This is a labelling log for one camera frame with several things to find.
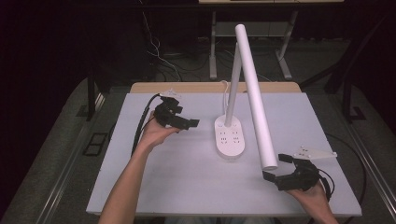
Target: power outlet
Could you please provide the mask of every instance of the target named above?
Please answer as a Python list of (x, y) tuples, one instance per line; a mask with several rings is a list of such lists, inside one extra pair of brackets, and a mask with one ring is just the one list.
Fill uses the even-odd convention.
[(215, 121), (216, 146), (218, 153), (226, 160), (234, 160), (245, 150), (245, 138), (239, 119), (233, 117), (230, 127), (225, 127), (225, 115)]

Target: white desk leg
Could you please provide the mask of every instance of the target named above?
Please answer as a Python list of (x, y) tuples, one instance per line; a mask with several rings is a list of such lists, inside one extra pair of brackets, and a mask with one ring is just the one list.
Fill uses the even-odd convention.
[(218, 72), (216, 68), (216, 12), (212, 13), (212, 35), (210, 39), (210, 55), (209, 55), (209, 74), (210, 80), (216, 80), (218, 78)]
[(291, 14), (290, 22), (284, 35), (282, 48), (276, 51), (276, 57), (280, 65), (280, 69), (282, 70), (284, 78), (287, 80), (291, 80), (292, 76), (284, 57), (285, 57), (286, 48), (288, 47), (290, 41), (291, 32), (293, 31), (294, 28), (294, 23), (296, 22), (297, 14), (298, 11), (293, 11), (293, 13)]

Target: human hand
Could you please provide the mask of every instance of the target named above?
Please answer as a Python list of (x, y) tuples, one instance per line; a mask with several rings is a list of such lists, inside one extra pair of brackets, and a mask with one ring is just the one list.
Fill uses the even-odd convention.
[(333, 224), (338, 223), (332, 214), (332, 209), (326, 198), (326, 193), (320, 181), (307, 191), (292, 189), (286, 191), (293, 196), (317, 223)]
[(146, 124), (143, 135), (139, 141), (139, 145), (144, 145), (152, 150), (154, 147), (161, 144), (170, 134), (178, 132), (180, 132), (180, 129), (178, 128), (165, 128), (161, 124), (159, 124), (154, 118), (153, 111), (151, 111), (148, 123)]

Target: human arm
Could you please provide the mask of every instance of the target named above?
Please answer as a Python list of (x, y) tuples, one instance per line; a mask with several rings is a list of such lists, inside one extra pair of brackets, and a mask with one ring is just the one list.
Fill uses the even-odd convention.
[(292, 189), (288, 190), (287, 193), (293, 196), (301, 204), (305, 212), (318, 224), (338, 223), (332, 214), (332, 209), (329, 206), (320, 181), (307, 191)]
[(134, 150), (134, 154), (111, 190), (99, 223), (133, 223), (137, 199), (147, 159), (151, 150), (167, 136), (179, 132), (177, 128), (164, 128), (150, 116), (150, 122)]

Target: gray carpet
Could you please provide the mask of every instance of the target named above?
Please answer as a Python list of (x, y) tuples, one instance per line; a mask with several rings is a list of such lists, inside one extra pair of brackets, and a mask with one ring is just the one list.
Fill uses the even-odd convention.
[[(285, 56), (293, 81), (301, 82), (335, 63), (344, 53), (347, 42), (344, 41), (298, 41), (291, 42)], [(217, 46), (219, 80), (230, 80), (234, 43), (232, 40), (221, 40)], [(280, 42), (271, 39), (260, 39), (251, 42), (257, 73), (260, 81), (283, 81), (277, 65), (274, 50)], [(209, 81), (207, 49), (195, 57), (175, 56), (169, 53), (167, 59), (176, 63), (178, 72), (184, 81)], [(175, 81), (176, 74), (172, 67), (158, 66), (156, 81)], [(314, 83), (306, 89), (324, 132), (332, 149), (338, 153), (338, 160), (346, 174), (357, 198), (361, 196), (362, 169), (358, 157), (352, 152), (356, 149), (353, 139), (347, 131), (341, 109), (341, 94), (328, 95), (322, 90), (326, 78)], [(105, 101), (94, 115), (92, 121), (79, 117), (86, 101), (86, 82), (83, 81), (69, 97), (63, 112), (53, 126), (45, 144), (40, 150), (28, 176), (23, 181), (11, 206), (8, 208), (1, 223), (97, 223), (98, 217), (85, 212), (91, 196), (95, 179), (99, 172), (103, 157), (106, 154), (108, 137), (117, 121), (120, 107), (130, 87), (113, 87), (105, 95)], [(366, 120), (353, 123), (364, 145), (370, 151), (378, 169), (392, 189), (396, 189), (395, 166), (396, 138), (384, 121), (367, 102), (364, 95), (357, 89), (352, 94), (352, 104), (358, 106)], [(107, 133), (104, 149), (97, 157), (82, 155), (93, 133)], [(60, 193), (54, 197), (52, 189)], [(47, 216), (40, 216), (48, 198), (53, 203)], [(367, 188), (361, 205), (363, 216), (355, 217), (350, 223), (394, 223), (388, 208), (378, 194), (373, 179), (368, 176)], [(308, 217), (281, 218), (281, 222), (307, 223)], [(148, 222), (142, 218), (139, 222)]]

